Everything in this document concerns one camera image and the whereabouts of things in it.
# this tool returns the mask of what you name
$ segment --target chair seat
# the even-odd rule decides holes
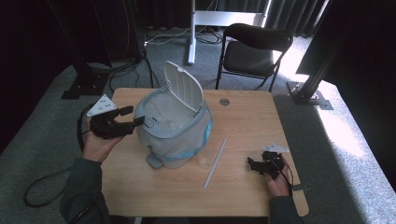
[[[223,66],[230,72],[269,77],[274,73],[274,54],[272,50],[254,49],[239,41],[231,41]]]

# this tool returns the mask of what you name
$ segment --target person's arm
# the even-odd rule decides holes
[[[105,198],[101,193],[101,164],[98,161],[75,159],[60,204],[60,212],[66,223],[110,223]]]
[[[272,197],[270,201],[271,224],[301,224],[294,200],[289,196],[288,166],[284,166],[283,175],[278,175],[274,180],[270,175],[264,174],[265,183]]]
[[[61,199],[60,212],[67,223],[110,223],[100,166],[122,138],[105,140],[86,134],[82,158],[75,159]]]

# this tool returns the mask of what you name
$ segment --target gray sleeve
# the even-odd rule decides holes
[[[74,223],[110,223],[102,189],[101,162],[75,159],[64,186],[60,212],[67,223],[76,220],[87,206],[91,208]]]
[[[289,196],[275,197],[270,201],[271,224],[301,224],[294,200]]]

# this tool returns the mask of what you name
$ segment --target chair backrest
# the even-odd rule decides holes
[[[227,36],[254,49],[272,49],[285,53],[293,43],[293,36],[283,30],[265,29],[243,23],[231,24],[224,30],[223,44]]]

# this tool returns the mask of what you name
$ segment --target gray carpet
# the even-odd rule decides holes
[[[325,82],[319,87],[331,101],[334,107],[331,111],[295,105],[289,97],[286,82],[307,79],[295,75],[295,71],[309,41],[295,39],[273,89],[276,108],[305,185],[310,212],[304,217],[304,223],[396,223],[395,193],[337,89]],[[214,89],[220,45],[198,42],[195,64],[189,66],[186,65],[187,43],[188,39],[175,39],[166,44],[147,46],[148,58],[159,84],[165,85],[163,63],[171,61],[194,75],[204,89]],[[99,97],[61,100],[75,76],[76,72],[70,66],[56,77],[1,155],[0,223],[64,223],[58,213],[59,201],[42,208],[31,208],[23,203],[22,195],[34,180],[70,166],[80,155],[76,120],[80,111]],[[112,82],[114,89],[149,88],[149,70],[145,63],[141,63],[136,72],[118,76]],[[261,90],[268,90],[270,81]],[[252,78],[225,75],[220,88],[255,90],[260,83]],[[105,93],[112,95],[109,87]],[[32,189],[29,199],[35,203],[45,202],[62,189],[66,177],[64,174],[41,183]]]

